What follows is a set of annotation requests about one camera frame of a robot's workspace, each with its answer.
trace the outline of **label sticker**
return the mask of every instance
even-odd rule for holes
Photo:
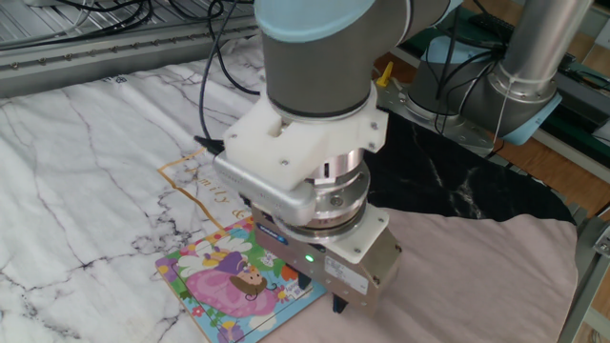
[[[275,233],[275,232],[273,232],[273,231],[271,231],[271,230],[269,230],[269,229],[265,228],[264,226],[262,226],[262,225],[260,225],[260,224],[256,224],[256,225],[258,226],[258,228],[259,228],[259,229],[260,229],[262,232],[265,232],[265,233],[266,233],[266,234],[268,234],[269,236],[271,236],[271,237],[273,237],[273,238],[277,239],[277,241],[278,241],[279,243],[282,243],[282,244],[284,244],[284,245],[288,245],[288,240],[287,240],[286,238],[284,238],[284,237],[280,236],[279,234],[277,234],[277,233]]]
[[[367,291],[369,291],[369,280],[366,277],[340,264],[332,257],[326,256],[324,259],[324,271],[345,282],[363,295],[366,295]]]

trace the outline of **cartoon princess illustration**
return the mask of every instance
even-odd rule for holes
[[[271,313],[277,297],[268,289],[267,279],[243,254],[252,244],[240,238],[223,237],[214,245],[200,242],[196,256],[180,257],[180,275],[188,277],[187,287],[200,302],[233,317]]]

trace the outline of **screw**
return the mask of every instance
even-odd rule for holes
[[[335,195],[331,198],[331,205],[333,206],[341,206],[343,205],[343,199],[340,196]]]

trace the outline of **colorful book illustration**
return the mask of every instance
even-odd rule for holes
[[[326,290],[254,241],[248,217],[156,261],[175,294],[213,343],[257,342]]]

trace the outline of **metal pole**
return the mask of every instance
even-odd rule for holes
[[[502,66],[521,80],[548,80],[579,30],[593,0],[529,0]],[[546,82],[517,82],[513,91],[538,91]]]

